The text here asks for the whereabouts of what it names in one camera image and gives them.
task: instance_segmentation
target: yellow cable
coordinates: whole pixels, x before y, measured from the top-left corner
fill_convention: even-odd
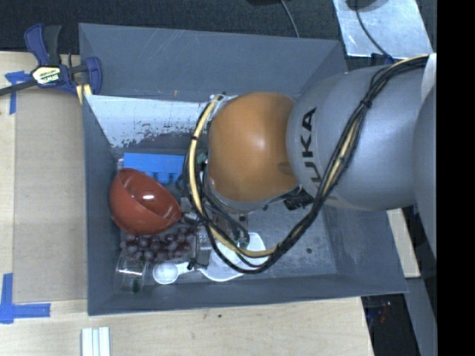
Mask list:
[[[201,120],[198,121],[197,126],[194,130],[193,137],[191,138],[191,144],[189,148],[189,158],[188,158],[188,168],[189,168],[189,182],[191,188],[191,197],[193,199],[194,204],[196,205],[197,210],[203,214],[203,206],[201,205],[200,195],[198,193],[197,183],[196,183],[196,169],[194,166],[195,163],[195,156],[196,156],[196,148],[198,144],[198,139],[200,137],[201,131],[203,126],[205,125],[208,116],[213,111],[215,105],[217,104],[219,96],[213,98],[210,103],[206,106],[203,115],[201,116]],[[242,254],[247,257],[251,258],[261,258],[270,256],[274,253],[276,247],[266,249],[264,251],[249,251],[247,249],[239,248],[234,243],[230,243],[224,237],[222,237],[219,232],[217,232],[212,225],[208,225],[212,235],[225,247],[231,249],[232,251]]]

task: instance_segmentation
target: red bowl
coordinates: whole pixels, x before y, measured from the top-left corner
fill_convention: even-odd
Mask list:
[[[109,190],[112,220],[129,234],[157,234],[181,218],[178,202],[147,174],[123,168]]]

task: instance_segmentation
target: black cable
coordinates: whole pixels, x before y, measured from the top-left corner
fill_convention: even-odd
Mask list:
[[[292,17],[292,14],[289,11],[289,8],[287,7],[287,4],[285,4],[284,0],[280,0],[282,7],[284,7],[285,12],[287,13],[290,23],[292,24],[292,27],[294,28],[295,35],[297,38],[300,38],[300,34],[298,33],[297,25],[295,25],[294,18]]]
[[[381,45],[371,36],[371,33],[368,31],[366,26],[364,26],[363,20],[361,19],[361,14],[359,12],[359,7],[358,7],[358,0],[355,0],[355,12],[356,12],[356,17],[358,18],[358,22],[361,25],[361,29],[364,31],[368,39],[375,45],[379,51],[381,51],[383,56],[389,57],[390,59],[394,60],[394,58],[385,50],[381,47]]]
[[[373,45],[376,46],[376,48],[381,51],[381,54],[383,56],[386,56],[388,58],[390,58],[391,60],[394,60],[394,58],[386,51],[382,48],[382,46],[374,39],[373,36],[371,36],[371,33],[369,32],[369,30],[366,28],[366,26],[364,25],[363,23],[363,20],[361,19],[361,15],[360,15],[360,12],[359,12],[359,8],[358,8],[358,0],[356,0],[355,2],[355,12],[356,12],[356,18],[358,19],[358,23],[360,24],[361,26],[361,29],[364,31],[364,34],[366,34],[366,36],[368,37],[368,39],[373,43]]]

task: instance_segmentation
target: black surface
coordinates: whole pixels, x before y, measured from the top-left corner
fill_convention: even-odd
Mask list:
[[[331,0],[284,1],[301,37],[340,39]],[[437,51],[436,0],[416,1],[433,49]],[[79,22],[295,35],[279,0],[0,0],[0,12],[0,50],[26,51],[23,33],[38,22],[63,26],[60,53],[79,53]],[[348,59],[347,63],[353,69],[368,66],[370,60]],[[394,299],[397,304],[391,307],[391,319],[373,327],[376,356],[416,356],[413,337],[407,332],[410,330],[407,311],[400,297]]]

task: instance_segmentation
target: gray bin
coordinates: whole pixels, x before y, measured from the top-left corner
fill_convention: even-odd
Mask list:
[[[103,96],[203,104],[213,93],[267,90],[298,99],[308,86],[347,70],[336,41],[96,24],[81,24],[79,34],[81,57],[97,56],[102,63]],[[145,284],[137,293],[114,291],[120,231],[111,220],[108,190],[117,160],[125,151],[184,154],[189,136],[158,135],[154,141],[112,146],[88,101],[83,103],[83,122],[89,315],[407,291],[386,213],[331,207],[263,274],[215,283],[193,272],[173,285]],[[251,214],[249,225],[259,228],[266,246],[272,246],[305,212],[271,206]]]

